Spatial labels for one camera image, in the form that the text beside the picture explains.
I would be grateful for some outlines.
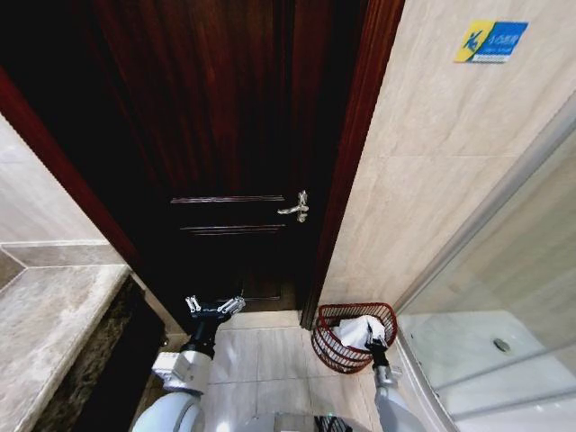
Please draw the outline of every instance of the floor tile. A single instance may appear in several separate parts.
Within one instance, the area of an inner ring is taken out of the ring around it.
[[[258,330],[259,381],[306,377],[302,328]]]
[[[256,414],[286,412],[311,414],[310,387],[307,379],[273,380],[257,383]]]
[[[219,329],[274,329],[299,326],[297,310],[274,310],[239,313],[220,325]]]
[[[372,425],[373,432],[383,432],[382,426],[380,424],[380,415],[378,414],[378,409],[376,409],[376,404],[374,403],[374,396],[376,395],[376,384],[374,382],[373,375],[359,375],[358,380],[360,381],[360,388],[362,389],[362,394],[364,395],[364,403],[366,405],[366,410],[368,411],[368,417]]]
[[[255,381],[259,330],[224,330],[216,333],[210,383]]]
[[[310,333],[303,337],[304,354],[306,356],[306,372],[308,376],[337,376],[340,373],[327,367],[318,358],[316,351],[312,348]]]
[[[312,411],[316,415],[334,414],[371,426],[364,395],[357,375],[309,378]]]
[[[233,431],[256,415],[255,382],[210,384],[202,396],[206,432]]]

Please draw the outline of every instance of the blue and yellow sign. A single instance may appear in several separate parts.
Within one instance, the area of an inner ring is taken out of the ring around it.
[[[527,26],[527,22],[474,21],[464,35],[454,61],[504,63]]]

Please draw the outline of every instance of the shower enclosure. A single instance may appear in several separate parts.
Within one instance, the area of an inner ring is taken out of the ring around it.
[[[576,430],[573,102],[400,308],[403,345],[462,432]]]

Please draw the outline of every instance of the beige wall tile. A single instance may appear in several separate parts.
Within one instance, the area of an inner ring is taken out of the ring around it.
[[[576,86],[571,0],[406,2],[367,151],[517,156]],[[528,21],[507,64],[454,63],[472,20]]]
[[[164,307],[162,303],[156,298],[152,291],[146,286],[146,284],[140,279],[137,274],[132,274],[134,280],[140,285],[144,290],[144,300],[152,310],[160,317],[164,322],[164,331],[167,335],[169,334],[184,334],[184,330],[176,322],[174,317],[170,315],[170,312]]]
[[[568,0],[406,2],[320,303],[409,288],[576,89],[574,13]],[[507,64],[453,62],[476,19],[529,22]]]
[[[370,188],[355,184],[368,203],[346,208],[320,301],[394,303],[513,161],[381,158]]]
[[[0,115],[0,243],[104,239]]]

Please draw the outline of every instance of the door frame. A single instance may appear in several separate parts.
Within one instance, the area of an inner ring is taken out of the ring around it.
[[[310,289],[302,305],[301,325],[306,329],[312,327],[318,308],[320,293],[344,218],[403,6],[404,0],[367,2],[346,103],[345,120],[339,133],[328,204],[316,244],[316,260],[313,264]],[[1,67],[0,111],[132,269],[144,280],[154,280],[151,272],[143,265],[138,249]],[[150,289],[158,296],[154,284],[150,285]],[[181,303],[170,305],[175,314],[174,318],[178,321],[188,318],[184,302]]]

